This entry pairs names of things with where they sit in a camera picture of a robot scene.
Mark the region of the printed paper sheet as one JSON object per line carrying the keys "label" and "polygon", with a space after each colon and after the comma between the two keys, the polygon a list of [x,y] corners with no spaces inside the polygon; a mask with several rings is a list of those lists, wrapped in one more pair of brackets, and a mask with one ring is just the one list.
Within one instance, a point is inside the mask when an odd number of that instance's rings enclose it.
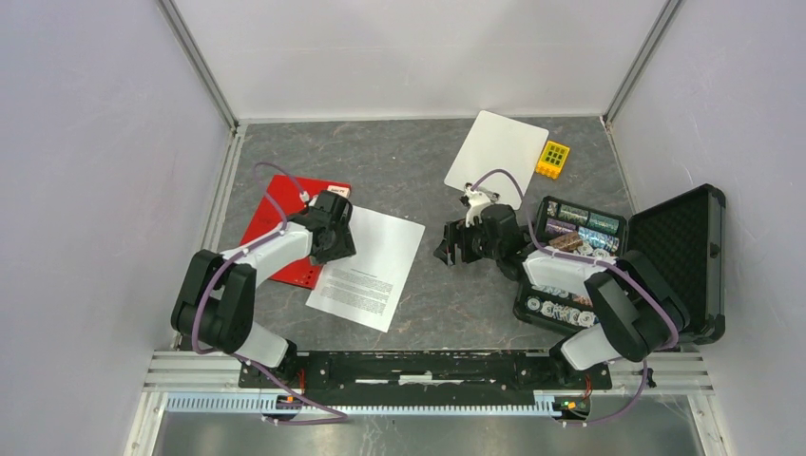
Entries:
{"label": "printed paper sheet", "polygon": [[385,333],[425,226],[356,206],[350,229],[356,253],[323,267],[306,306]]}

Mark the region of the red folder black inside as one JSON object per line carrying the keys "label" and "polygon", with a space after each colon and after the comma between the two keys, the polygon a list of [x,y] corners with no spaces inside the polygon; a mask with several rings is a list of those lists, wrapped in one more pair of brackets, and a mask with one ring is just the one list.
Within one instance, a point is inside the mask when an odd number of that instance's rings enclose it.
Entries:
{"label": "red folder black inside", "polygon": [[[350,197],[352,185],[346,182],[333,180],[319,180],[304,177],[297,177],[301,187],[314,197],[322,191],[334,191],[345,198]],[[275,175],[266,187],[268,194],[278,203],[282,213],[290,216],[301,211],[303,202],[298,197],[298,190],[292,184],[290,178],[284,175]],[[267,234],[281,223],[278,211],[266,199],[259,203],[255,214],[247,225],[247,228],[240,240],[240,245],[250,243],[258,237]],[[310,259],[304,258],[284,267],[274,275],[271,280],[289,285],[299,286],[308,290],[313,290],[322,272],[322,265],[314,265]]]}

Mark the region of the white clipboard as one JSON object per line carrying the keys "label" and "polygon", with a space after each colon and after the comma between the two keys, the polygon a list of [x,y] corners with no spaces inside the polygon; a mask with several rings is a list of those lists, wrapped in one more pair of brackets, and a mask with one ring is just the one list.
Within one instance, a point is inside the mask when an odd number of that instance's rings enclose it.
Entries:
{"label": "white clipboard", "polygon": [[480,186],[499,195],[499,202],[520,208],[519,195],[528,189],[549,131],[541,126],[517,121],[482,110],[458,150],[444,178],[444,184],[456,190],[477,182],[494,169],[508,171],[515,181],[502,174],[484,180]]}

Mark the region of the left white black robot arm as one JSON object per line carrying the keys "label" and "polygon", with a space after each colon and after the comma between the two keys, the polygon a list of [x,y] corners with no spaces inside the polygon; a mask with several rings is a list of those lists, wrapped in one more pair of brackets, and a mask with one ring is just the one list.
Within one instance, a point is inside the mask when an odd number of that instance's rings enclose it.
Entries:
{"label": "left white black robot arm", "polygon": [[191,257],[170,317],[171,327],[191,340],[199,354],[224,352],[262,365],[276,387],[298,375],[295,345],[254,319],[258,286],[303,259],[315,265],[356,253],[350,229],[353,205],[322,191],[303,209],[282,215],[266,234],[216,253],[202,249]]}

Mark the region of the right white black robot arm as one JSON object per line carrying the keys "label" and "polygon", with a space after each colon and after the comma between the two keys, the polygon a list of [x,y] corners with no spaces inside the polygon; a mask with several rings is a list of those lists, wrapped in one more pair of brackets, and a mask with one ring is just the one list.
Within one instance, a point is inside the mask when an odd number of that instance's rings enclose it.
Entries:
{"label": "right white black robot arm", "polygon": [[490,259],[511,279],[549,285],[592,303],[597,322],[561,341],[548,363],[562,388],[582,381],[587,369],[624,358],[643,361],[677,346],[690,313],[657,268],[638,251],[615,259],[578,256],[542,244],[534,223],[518,223],[505,204],[470,209],[445,224],[433,252],[446,265]]}

